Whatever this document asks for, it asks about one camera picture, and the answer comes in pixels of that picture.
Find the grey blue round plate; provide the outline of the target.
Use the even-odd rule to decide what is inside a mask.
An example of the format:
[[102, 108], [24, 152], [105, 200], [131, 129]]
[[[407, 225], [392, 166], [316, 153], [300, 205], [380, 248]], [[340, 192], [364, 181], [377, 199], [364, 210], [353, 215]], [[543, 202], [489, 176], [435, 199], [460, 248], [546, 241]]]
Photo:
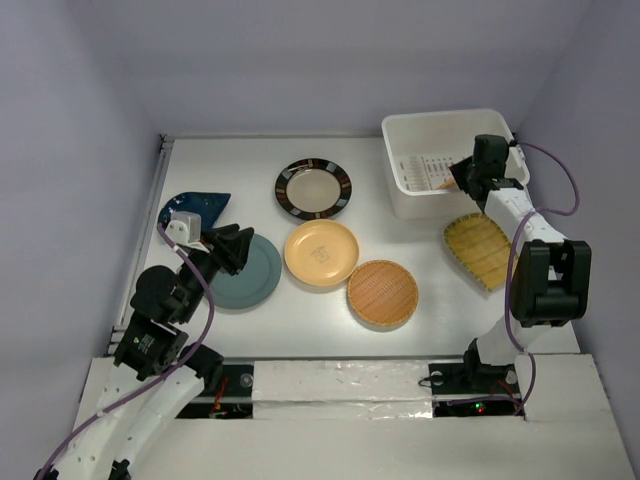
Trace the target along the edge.
[[266, 300], [279, 284], [282, 261], [276, 247], [264, 236], [252, 238], [247, 263], [237, 275], [221, 271], [211, 283], [217, 308], [243, 310]]

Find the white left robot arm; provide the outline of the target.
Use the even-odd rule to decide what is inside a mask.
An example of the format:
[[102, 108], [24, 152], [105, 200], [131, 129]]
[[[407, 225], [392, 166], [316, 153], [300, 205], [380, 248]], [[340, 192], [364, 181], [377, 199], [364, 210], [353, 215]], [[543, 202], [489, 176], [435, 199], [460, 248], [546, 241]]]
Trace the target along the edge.
[[210, 285], [218, 273], [244, 268], [254, 231], [231, 224], [188, 247], [167, 228], [157, 230], [182, 264], [176, 271], [149, 267], [138, 277], [132, 316], [93, 413], [56, 448], [39, 479], [133, 478], [180, 411], [220, 386], [223, 356], [205, 345], [204, 334], [190, 343], [179, 327], [202, 301], [214, 301]]

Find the fish shaped woven plate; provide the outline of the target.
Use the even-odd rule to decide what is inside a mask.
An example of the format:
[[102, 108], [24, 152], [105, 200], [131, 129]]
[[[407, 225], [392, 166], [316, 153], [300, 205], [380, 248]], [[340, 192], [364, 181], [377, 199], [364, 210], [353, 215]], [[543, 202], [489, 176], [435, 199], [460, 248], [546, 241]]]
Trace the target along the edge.
[[450, 190], [450, 189], [457, 189], [457, 188], [458, 188], [458, 185], [454, 178], [449, 178], [445, 182], [443, 182], [441, 185], [438, 186], [439, 190]]

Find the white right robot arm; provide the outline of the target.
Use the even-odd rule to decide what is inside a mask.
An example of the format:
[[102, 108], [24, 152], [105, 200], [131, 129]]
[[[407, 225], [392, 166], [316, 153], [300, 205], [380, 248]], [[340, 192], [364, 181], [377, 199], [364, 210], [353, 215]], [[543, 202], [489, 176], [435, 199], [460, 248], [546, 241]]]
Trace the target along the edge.
[[473, 340], [460, 368], [462, 384], [482, 392], [532, 342], [535, 328], [559, 328], [584, 316], [588, 304], [592, 250], [571, 240], [546, 220], [524, 186], [506, 176], [514, 140], [498, 135], [475, 137], [471, 156], [450, 170], [457, 186], [476, 202], [511, 243], [507, 259], [503, 317]]

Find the round orange woven plate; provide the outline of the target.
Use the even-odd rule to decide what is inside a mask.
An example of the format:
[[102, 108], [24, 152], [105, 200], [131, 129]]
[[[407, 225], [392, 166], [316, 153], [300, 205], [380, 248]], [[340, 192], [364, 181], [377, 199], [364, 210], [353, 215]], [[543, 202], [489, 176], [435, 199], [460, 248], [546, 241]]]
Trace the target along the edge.
[[347, 300], [361, 321], [391, 329], [414, 314], [419, 289], [406, 268], [389, 260], [373, 260], [354, 270], [347, 284]]

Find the yellow round plate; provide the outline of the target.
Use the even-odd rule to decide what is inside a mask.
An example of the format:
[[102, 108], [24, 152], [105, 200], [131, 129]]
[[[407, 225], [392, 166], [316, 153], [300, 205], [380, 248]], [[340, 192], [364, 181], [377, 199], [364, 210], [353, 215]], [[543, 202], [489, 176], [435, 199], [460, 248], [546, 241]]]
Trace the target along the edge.
[[301, 282], [330, 287], [346, 280], [360, 256], [352, 231], [333, 220], [312, 220], [298, 226], [284, 245], [289, 271]]

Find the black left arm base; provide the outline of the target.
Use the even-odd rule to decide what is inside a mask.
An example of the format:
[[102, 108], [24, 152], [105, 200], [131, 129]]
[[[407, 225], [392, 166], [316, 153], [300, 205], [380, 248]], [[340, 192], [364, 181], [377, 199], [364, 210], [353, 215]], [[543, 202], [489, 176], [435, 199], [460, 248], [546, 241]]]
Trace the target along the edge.
[[178, 419], [234, 420], [253, 417], [254, 365], [225, 364], [222, 376], [177, 415]]

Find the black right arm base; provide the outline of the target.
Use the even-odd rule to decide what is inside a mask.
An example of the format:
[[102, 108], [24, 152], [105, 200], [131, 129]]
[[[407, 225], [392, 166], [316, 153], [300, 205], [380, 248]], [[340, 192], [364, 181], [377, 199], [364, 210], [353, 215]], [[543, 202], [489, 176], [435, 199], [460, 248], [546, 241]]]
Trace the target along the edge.
[[513, 365], [470, 373], [463, 362], [430, 363], [418, 385], [430, 391], [435, 418], [524, 415]]

